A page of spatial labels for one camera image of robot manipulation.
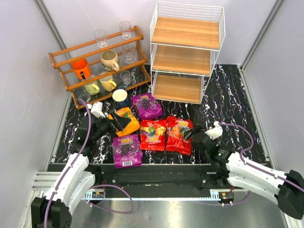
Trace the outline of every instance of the cable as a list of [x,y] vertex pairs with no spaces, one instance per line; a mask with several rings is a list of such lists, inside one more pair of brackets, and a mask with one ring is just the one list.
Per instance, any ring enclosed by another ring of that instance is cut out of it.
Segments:
[[241,204],[243,203],[244,201],[247,200],[247,198],[250,196],[251,192],[249,191],[248,194],[239,202],[235,202],[235,203],[232,203],[232,204],[228,204],[228,203],[225,203],[225,204],[215,204],[215,203],[205,203],[205,202],[201,202],[201,201],[196,201],[196,203],[199,203],[199,204],[203,204],[203,205],[207,205],[207,206],[221,206],[221,207],[225,207],[225,206],[233,206],[233,205],[238,205],[238,204]]
[[[85,109],[87,111],[87,114],[88,114],[88,117],[89,117],[89,127],[87,129],[87,134],[86,134],[86,138],[85,138],[85,141],[84,141],[84,144],[82,145],[79,153],[77,154],[77,156],[74,158],[74,160],[71,162],[71,166],[67,167],[67,169],[65,170],[65,172],[62,174],[61,178],[59,179],[56,187],[55,187],[55,190],[57,191],[58,188],[59,188],[59,185],[61,184],[62,180],[64,179],[64,177],[66,176],[67,172],[71,169],[71,167],[73,166],[73,164],[76,162],[77,158],[80,156],[80,154],[82,153],[82,151],[84,150],[85,146],[86,146],[86,143],[89,139],[89,136],[90,136],[90,132],[91,132],[91,113],[90,113],[90,109],[88,108],[87,104],[85,103],[85,101],[81,98],[78,99],[79,102],[81,104],[83,104],[85,106]],[[46,212],[45,212],[45,215],[44,215],[44,228],[48,228],[48,210],[51,206],[51,203],[53,201],[53,198],[56,194],[56,191],[54,191],[50,197],[50,199],[48,200],[48,203],[47,203],[47,208],[46,208]]]
[[234,186],[231,186],[231,190],[228,193],[231,193],[234,190]]
[[[245,163],[246,165],[249,165],[250,167],[252,167],[252,168],[254,168],[254,169],[256,169],[256,170],[259,170],[259,171],[261,171],[261,172],[263,172],[263,173],[266,173],[266,174],[268,174],[268,175],[270,175],[270,176],[272,176],[272,177],[275,177],[275,175],[274,175],[273,173],[268,172],[268,171],[266,171],[266,170],[263,170],[263,169],[261,169],[261,168],[255,166],[255,165],[253,165],[253,164],[250,164],[249,162],[247,162],[247,163],[245,162],[244,157],[243,157],[243,156],[244,156],[244,153],[245,153],[246,151],[249,151],[249,150],[252,149],[253,144],[254,144],[254,141],[253,141],[253,137],[251,136],[251,134],[250,134],[244,127],[242,127],[242,126],[240,126],[240,125],[237,125],[237,124],[233,124],[233,123],[232,123],[232,124],[231,124],[231,123],[219,123],[219,125],[238,127],[238,128],[240,128],[240,129],[242,129],[244,132],[246,132],[247,135],[249,136],[250,140],[251,140],[251,145],[250,145],[248,148],[245,148],[245,149],[243,149],[243,150],[241,151],[241,153],[240,153],[240,155],[239,155],[239,156],[240,156],[240,159],[241,159],[242,162]],[[299,189],[301,192],[304,192],[304,189],[303,189],[303,188],[301,188],[300,186],[298,186],[298,185],[296,185],[295,183],[291,182],[290,180],[287,180],[286,178],[280,177],[280,176],[278,176],[278,179],[280,179],[280,180],[282,180],[282,181],[285,181],[286,183],[288,183],[288,184],[294,186],[295,188]]]
[[91,207],[95,207],[95,208],[99,208],[101,210],[106,210],[106,211],[110,211],[110,212],[114,212],[114,213],[118,213],[118,214],[132,214],[134,212],[134,209],[135,209],[135,206],[134,206],[134,201],[132,200],[131,196],[125,191],[123,190],[122,188],[116,186],[116,185],[112,185],[112,184],[101,184],[101,185],[95,185],[95,186],[92,186],[90,187],[90,189],[96,189],[96,188],[102,188],[102,187],[112,187],[112,188],[116,188],[120,191],[122,191],[131,201],[131,204],[132,204],[132,208],[130,211],[117,211],[117,210],[111,210],[111,209],[108,209],[108,208],[103,208],[103,207],[100,207],[100,206],[97,206],[93,203],[90,204]]

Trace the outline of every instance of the red snack bag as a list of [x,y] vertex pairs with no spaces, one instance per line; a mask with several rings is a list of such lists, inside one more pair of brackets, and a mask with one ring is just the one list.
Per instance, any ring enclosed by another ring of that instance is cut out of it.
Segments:
[[192,139],[186,141],[184,140],[184,136],[186,131],[193,128],[192,121],[169,116],[166,120],[166,127],[168,135],[166,151],[177,151],[185,155],[190,155]]
[[141,150],[165,151],[165,120],[142,120],[140,127]]

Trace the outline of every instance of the clear glass cup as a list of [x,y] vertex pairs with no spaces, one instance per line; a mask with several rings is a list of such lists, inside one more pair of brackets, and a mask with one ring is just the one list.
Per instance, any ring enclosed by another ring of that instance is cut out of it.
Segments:
[[98,46],[100,48],[104,48],[106,46],[108,46],[108,43],[106,41],[106,32],[102,29],[96,30],[94,32],[94,37],[96,40],[96,43],[98,44]]
[[131,23],[128,21],[122,21],[119,23],[119,29],[122,32],[123,39],[131,38]]
[[131,74],[129,71],[123,71],[120,73],[120,78],[123,80],[123,83],[127,86],[131,83]]
[[135,62],[135,44],[130,43],[121,47],[123,53],[124,61],[127,64]]

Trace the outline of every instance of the label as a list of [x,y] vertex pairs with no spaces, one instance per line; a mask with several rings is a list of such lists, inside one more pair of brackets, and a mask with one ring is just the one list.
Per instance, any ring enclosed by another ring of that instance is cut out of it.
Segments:
[[132,161],[123,161],[123,166],[129,166],[132,165]]
[[123,139],[118,139],[118,141],[119,141],[120,145],[122,145],[122,144],[130,144],[130,143],[133,143],[133,136],[127,137],[127,138],[123,138]]
[[187,127],[188,124],[189,124],[187,121],[184,121],[184,120],[177,120],[175,122],[177,123],[175,126],[185,126],[185,127]]
[[116,112],[116,114],[119,115],[119,116],[124,115],[124,113],[125,113],[124,109],[121,109],[118,112]]
[[158,140],[159,137],[147,137],[146,142],[147,143],[160,143],[161,140]]

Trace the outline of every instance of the white wire shelf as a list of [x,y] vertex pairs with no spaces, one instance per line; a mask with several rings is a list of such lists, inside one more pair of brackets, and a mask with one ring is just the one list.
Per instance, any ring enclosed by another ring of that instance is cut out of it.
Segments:
[[150,25],[152,44],[220,51],[225,35],[222,7],[159,1]]
[[200,104],[205,83],[204,76],[156,72],[152,96],[161,100]]
[[200,104],[225,35],[223,7],[157,2],[150,24],[152,95]]
[[153,44],[151,50],[152,71],[210,76],[214,67],[215,51]]

